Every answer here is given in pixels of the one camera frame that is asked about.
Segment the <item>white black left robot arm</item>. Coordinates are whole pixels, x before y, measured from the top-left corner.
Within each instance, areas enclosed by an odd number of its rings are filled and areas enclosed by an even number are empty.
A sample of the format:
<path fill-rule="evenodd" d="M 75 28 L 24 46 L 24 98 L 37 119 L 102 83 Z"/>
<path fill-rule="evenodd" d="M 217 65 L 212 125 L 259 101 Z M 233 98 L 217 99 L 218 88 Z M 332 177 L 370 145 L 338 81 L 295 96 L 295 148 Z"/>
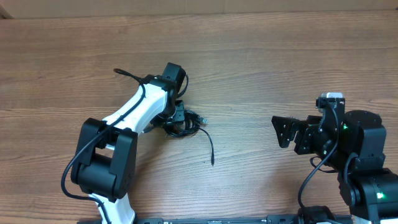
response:
<path fill-rule="evenodd" d="M 127 191 L 134 178 L 137 140 L 152 128 L 174 129 L 184 122 L 185 70 L 168 63 L 161 75 L 136 79 L 136 94 L 113 114 L 87 119 L 80 131 L 75 156 L 65 172 L 77 184 L 83 200 L 94 201 L 98 223 L 134 223 Z"/>

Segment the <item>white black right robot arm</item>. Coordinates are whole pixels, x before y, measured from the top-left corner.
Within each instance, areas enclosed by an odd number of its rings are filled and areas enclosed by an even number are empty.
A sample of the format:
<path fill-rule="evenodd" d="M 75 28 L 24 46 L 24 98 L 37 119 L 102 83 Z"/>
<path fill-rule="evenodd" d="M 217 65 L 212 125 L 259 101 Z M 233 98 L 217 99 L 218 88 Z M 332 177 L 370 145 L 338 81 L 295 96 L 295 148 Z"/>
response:
<path fill-rule="evenodd" d="M 273 116 L 279 146 L 295 143 L 298 155 L 314 154 L 337 173 L 340 195 L 349 212 L 363 223 L 397 222 L 397 174 L 384 167 L 386 129 L 379 115 L 323 108 L 305 121 Z"/>

